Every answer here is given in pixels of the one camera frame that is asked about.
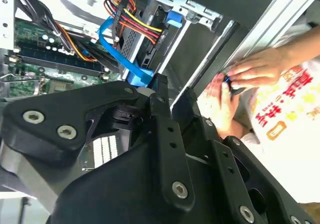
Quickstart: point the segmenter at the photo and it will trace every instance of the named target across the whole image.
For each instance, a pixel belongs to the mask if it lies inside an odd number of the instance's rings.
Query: finger
[[[220,98],[221,98],[221,84],[223,81],[224,75],[222,73],[218,74],[214,79],[214,82],[211,86],[209,96],[211,98],[210,102],[213,108],[220,109]]]
[[[229,94],[229,86],[227,83],[222,83],[221,88],[221,111],[225,113],[230,112],[231,108],[231,100],[230,100],[230,94]]]
[[[254,59],[254,60],[250,60],[250,61],[246,61],[244,63],[241,63],[235,67],[233,67],[231,70],[229,70],[227,72],[227,75],[229,77],[231,76],[234,76],[236,74],[239,74],[239,73],[243,73],[251,68],[256,68],[256,67],[262,67],[264,66],[264,62],[263,61],[259,61],[257,59]]]
[[[231,86],[234,89],[239,88],[254,88],[254,87],[266,87],[276,84],[278,80],[270,77],[257,77],[249,80],[235,80],[231,82]]]
[[[243,71],[241,73],[230,76],[231,81],[236,80],[249,80],[253,78],[259,77],[269,77],[273,78],[277,73],[277,70],[274,68],[270,68],[269,66],[258,66],[255,68],[251,68],[249,70]]]
[[[236,110],[239,105],[240,95],[234,95],[231,100],[231,106],[233,110]]]

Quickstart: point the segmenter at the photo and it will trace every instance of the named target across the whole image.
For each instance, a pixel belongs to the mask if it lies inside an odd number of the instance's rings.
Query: yellow wire
[[[162,32],[162,30],[159,29],[159,28],[155,28],[155,27],[153,27],[153,26],[149,26],[149,25],[143,23],[142,21],[140,21],[139,19],[137,19],[134,15],[132,15],[127,9],[123,9],[123,10],[125,11],[125,13],[127,13],[132,19],[134,19],[134,20],[135,20],[137,23],[139,23],[140,25],[142,25],[142,26],[144,26],[144,27],[146,27],[146,28],[149,28],[149,29],[151,29],[151,30],[153,30],[153,31],[156,31],[156,32]]]

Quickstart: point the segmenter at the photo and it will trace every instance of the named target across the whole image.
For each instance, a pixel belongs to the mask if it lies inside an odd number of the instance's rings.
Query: white shirt
[[[276,46],[309,29],[291,27]],[[297,202],[320,202],[320,57],[242,98],[259,140],[250,133],[243,143]]]

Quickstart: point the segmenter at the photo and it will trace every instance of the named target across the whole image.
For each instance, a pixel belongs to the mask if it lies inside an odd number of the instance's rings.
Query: capacitor
[[[46,35],[46,34],[43,34],[43,35],[42,35],[42,39],[43,39],[43,40],[48,40],[48,38],[49,38],[48,35]]]

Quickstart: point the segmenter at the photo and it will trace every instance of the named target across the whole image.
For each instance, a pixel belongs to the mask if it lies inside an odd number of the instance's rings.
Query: blue object
[[[177,28],[181,28],[182,15],[171,10],[168,12],[168,15],[166,16],[165,23],[175,26]]]
[[[143,86],[148,85],[152,79],[152,76],[147,74],[143,69],[131,63],[120,52],[114,49],[104,38],[103,32],[114,23],[114,19],[109,17],[99,28],[99,40],[101,45],[112,55],[119,63],[127,68],[132,74],[134,74]]]
[[[83,51],[82,51],[82,54],[85,55],[85,56],[88,56],[88,55],[89,55],[89,52],[88,52],[87,50],[83,50]]]
[[[154,71],[150,70],[150,69],[145,69],[145,68],[140,67],[140,70],[150,76],[153,76],[153,74],[154,74]],[[147,84],[143,83],[141,81],[141,79],[139,77],[137,77],[135,74],[133,74],[132,72],[130,72],[128,74],[128,77],[126,78],[126,80],[128,81],[128,83],[130,83],[131,85],[136,86],[136,87],[146,87],[147,86]]]

